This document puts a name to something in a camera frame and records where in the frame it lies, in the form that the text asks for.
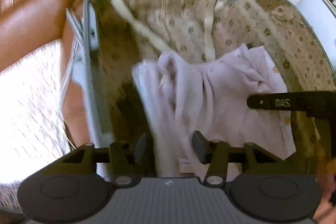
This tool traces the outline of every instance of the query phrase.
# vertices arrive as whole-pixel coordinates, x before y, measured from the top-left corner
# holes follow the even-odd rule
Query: folded clothing
[[[134,66],[132,76],[155,140],[160,176],[182,176],[180,165],[188,162],[188,172],[204,179],[208,166],[199,162],[191,144],[196,130],[208,140],[234,147],[256,143],[282,159],[295,152],[290,112],[247,106],[251,94],[287,92],[263,47],[242,44],[202,64],[188,64],[176,52],[164,52],[157,62]],[[228,180],[237,174],[231,166]]]

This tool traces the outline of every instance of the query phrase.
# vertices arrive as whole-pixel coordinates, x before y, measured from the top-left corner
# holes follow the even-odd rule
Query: orange dot
[[[278,70],[277,66],[274,66],[274,67],[273,67],[273,71],[274,71],[275,73],[279,73],[279,70]]]
[[[288,116],[285,116],[285,124],[289,125],[291,123],[291,118]]]

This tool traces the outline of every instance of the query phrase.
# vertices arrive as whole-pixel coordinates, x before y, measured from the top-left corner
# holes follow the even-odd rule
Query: strap
[[[214,18],[214,10],[217,0],[209,0],[208,7],[205,11],[204,18],[204,52],[205,52],[205,60],[213,61],[216,59],[215,47],[212,40],[211,29]]]
[[[115,11],[124,20],[126,20],[137,33],[146,37],[149,43],[152,44],[155,49],[157,49],[159,52],[172,51],[172,49],[167,46],[167,44],[161,37],[155,34],[142,22],[134,18],[130,9],[127,7],[123,0],[111,0],[111,4],[114,7]]]

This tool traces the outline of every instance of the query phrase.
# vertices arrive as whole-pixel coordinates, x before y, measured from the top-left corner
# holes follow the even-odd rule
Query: white blanket
[[[208,140],[243,147],[254,142],[285,159],[295,152],[290,112],[253,110],[247,98],[256,93],[287,92],[276,66],[263,47],[242,44],[220,59],[188,64],[176,52],[157,62],[143,61],[132,71],[154,135],[157,169],[163,177],[181,176],[181,162],[204,179],[202,165],[191,146],[196,130]],[[228,180],[238,174],[235,165]]]

